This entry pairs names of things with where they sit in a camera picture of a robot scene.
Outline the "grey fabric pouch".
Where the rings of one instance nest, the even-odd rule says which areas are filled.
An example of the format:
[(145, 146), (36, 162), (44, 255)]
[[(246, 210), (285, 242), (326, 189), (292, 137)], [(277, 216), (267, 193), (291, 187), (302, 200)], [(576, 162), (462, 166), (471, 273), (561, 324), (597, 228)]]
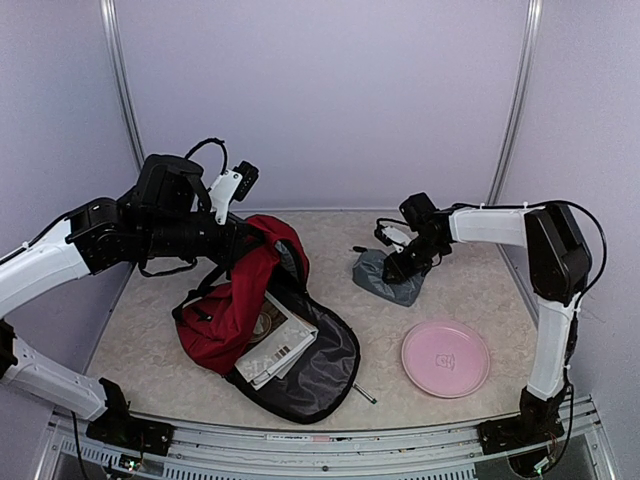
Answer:
[(411, 307), (418, 298), (424, 283), (425, 273), (417, 273), (399, 284), (388, 284), (383, 280), (384, 260), (382, 250), (354, 246), (359, 256), (352, 266), (352, 281), (384, 300), (403, 307)]

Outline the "red student backpack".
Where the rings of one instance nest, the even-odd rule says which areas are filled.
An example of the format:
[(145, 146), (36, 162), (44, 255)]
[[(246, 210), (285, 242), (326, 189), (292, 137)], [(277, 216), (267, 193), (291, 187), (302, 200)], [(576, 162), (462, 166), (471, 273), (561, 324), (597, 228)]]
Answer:
[(309, 259), (297, 232), (269, 215), (246, 220), (232, 260), (220, 260), (172, 311), (185, 353), (285, 420), (331, 415), (354, 385), (353, 330), (307, 290)]

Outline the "white large book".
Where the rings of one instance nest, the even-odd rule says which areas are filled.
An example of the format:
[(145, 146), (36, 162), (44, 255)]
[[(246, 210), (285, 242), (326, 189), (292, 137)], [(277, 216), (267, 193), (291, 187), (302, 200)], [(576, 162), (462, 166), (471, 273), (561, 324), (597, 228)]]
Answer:
[(283, 379), (318, 333), (316, 326), (266, 293), (252, 337), (235, 368), (251, 387), (260, 390), (275, 378)]

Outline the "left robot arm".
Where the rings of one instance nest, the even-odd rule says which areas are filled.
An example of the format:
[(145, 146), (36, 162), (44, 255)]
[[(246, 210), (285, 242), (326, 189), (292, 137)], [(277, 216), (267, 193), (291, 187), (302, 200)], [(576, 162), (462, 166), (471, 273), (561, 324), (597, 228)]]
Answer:
[[(145, 267), (155, 258), (177, 258), (190, 270), (199, 258), (228, 265), (239, 256), (249, 226), (230, 214), (259, 170), (247, 161), (224, 168), (205, 186), (203, 168), (174, 155), (149, 156), (136, 184), (119, 199), (94, 199), (62, 214), (32, 241), (1, 260), (1, 314), (70, 281), (120, 263)], [(40, 354), (1, 324), (1, 382), (96, 421), (121, 445), (140, 434), (120, 387), (74, 372)]]

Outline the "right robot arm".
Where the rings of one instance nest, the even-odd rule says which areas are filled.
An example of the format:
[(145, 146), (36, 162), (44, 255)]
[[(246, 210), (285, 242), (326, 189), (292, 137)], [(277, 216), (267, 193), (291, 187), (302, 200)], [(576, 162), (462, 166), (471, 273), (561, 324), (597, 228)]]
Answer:
[(379, 218), (375, 237), (393, 247), (383, 264), (385, 283), (401, 284), (430, 272), (455, 243), (490, 243), (525, 249), (529, 281), (537, 302), (534, 364), (521, 395), (523, 413), (511, 433), (535, 442), (551, 424), (546, 409), (562, 402), (569, 387), (569, 361), (577, 343), (578, 315), (586, 293), (600, 280), (591, 251), (573, 213), (594, 215), (568, 200), (515, 205), (455, 203), (436, 207), (425, 193), (399, 207), (401, 219)]

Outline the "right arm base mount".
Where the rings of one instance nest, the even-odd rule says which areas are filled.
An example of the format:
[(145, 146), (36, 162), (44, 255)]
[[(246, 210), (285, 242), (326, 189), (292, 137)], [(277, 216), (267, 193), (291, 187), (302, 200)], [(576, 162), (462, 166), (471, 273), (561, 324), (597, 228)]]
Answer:
[(477, 426), (484, 455), (502, 453), (562, 437), (565, 429), (559, 408), (568, 387), (550, 399), (543, 400), (527, 388), (521, 391), (519, 413), (499, 420), (487, 420)]

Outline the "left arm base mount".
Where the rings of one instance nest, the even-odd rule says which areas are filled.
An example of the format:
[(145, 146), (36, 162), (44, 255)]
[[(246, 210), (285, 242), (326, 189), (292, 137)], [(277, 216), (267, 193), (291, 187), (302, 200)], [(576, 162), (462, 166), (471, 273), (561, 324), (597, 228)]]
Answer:
[(141, 454), (165, 457), (174, 427), (169, 423), (133, 416), (119, 385), (106, 378), (100, 378), (99, 384), (106, 395), (106, 410), (88, 423), (86, 436)]

